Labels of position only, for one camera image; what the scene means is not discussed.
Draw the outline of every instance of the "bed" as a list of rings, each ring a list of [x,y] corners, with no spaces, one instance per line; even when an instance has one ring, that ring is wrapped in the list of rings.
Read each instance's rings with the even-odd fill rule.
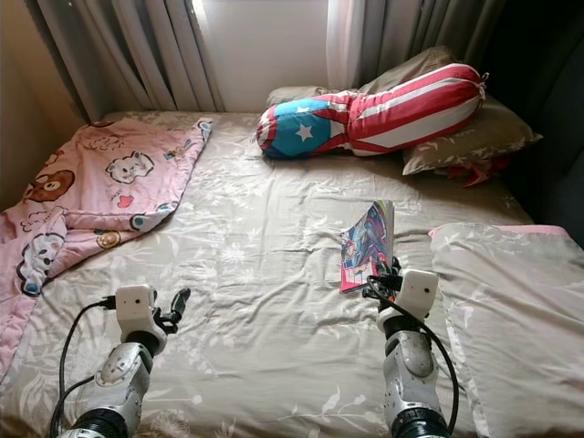
[[[186,130],[201,116],[110,119]],[[383,336],[373,301],[339,294],[340,232],[373,200],[390,199],[396,256],[404,266],[432,269],[427,233],[438,225],[531,223],[499,181],[469,190],[431,173],[403,177],[399,156],[275,162],[250,140],[257,115],[204,116],[214,119],[213,134],[173,217],[45,287],[0,388],[5,436],[46,432],[73,318],[136,283],[153,285],[163,308],[181,287],[193,289],[179,334],[155,358],[138,436],[384,435]],[[447,343],[440,298],[429,321]],[[113,312],[91,310],[68,354],[67,383],[95,372],[119,335]],[[451,383],[438,362],[448,415]],[[77,418],[82,406],[76,391],[67,416]],[[475,436],[464,395],[456,429],[456,436]]]

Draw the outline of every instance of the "beige bedsheet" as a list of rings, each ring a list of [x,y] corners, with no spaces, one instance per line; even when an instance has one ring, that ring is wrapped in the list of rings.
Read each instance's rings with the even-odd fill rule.
[[[169,129],[202,116],[127,115]],[[256,115],[205,115],[214,130],[176,214],[45,287],[0,385],[2,436],[44,435],[73,318],[135,283],[156,287],[164,308],[181,287],[193,289],[179,334],[155,358],[138,436],[384,435],[384,339],[375,302],[338,293],[339,233],[374,199],[390,199],[395,254],[404,266],[431,269],[427,232],[437,225],[530,223],[499,182],[463,189],[433,174],[404,177],[399,154],[267,161],[250,141]],[[446,342],[439,299],[430,326]],[[95,372],[118,342],[115,313],[92,309],[71,343],[67,385]],[[448,416],[444,372],[438,392]],[[73,392],[68,418],[83,405],[83,392]],[[456,436],[474,435],[462,398]]]

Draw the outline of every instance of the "cartoon print blanket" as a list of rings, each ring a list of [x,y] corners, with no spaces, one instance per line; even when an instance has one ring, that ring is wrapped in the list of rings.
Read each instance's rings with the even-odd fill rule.
[[[130,119],[82,128],[0,214],[0,381],[43,284],[171,214],[212,123],[199,119],[187,132]]]

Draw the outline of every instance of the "magazine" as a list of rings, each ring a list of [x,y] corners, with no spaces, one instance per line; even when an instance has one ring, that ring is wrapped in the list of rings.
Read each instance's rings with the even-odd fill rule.
[[[378,274],[377,265],[391,265],[393,204],[377,200],[363,217],[341,235],[340,293],[348,294]]]

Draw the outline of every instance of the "body pillow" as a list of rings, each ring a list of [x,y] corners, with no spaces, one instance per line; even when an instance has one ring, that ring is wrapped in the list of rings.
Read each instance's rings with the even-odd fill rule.
[[[484,96],[474,68],[449,64],[382,93],[342,91],[274,105],[256,138],[272,158],[339,147],[359,156],[387,153],[459,130]]]

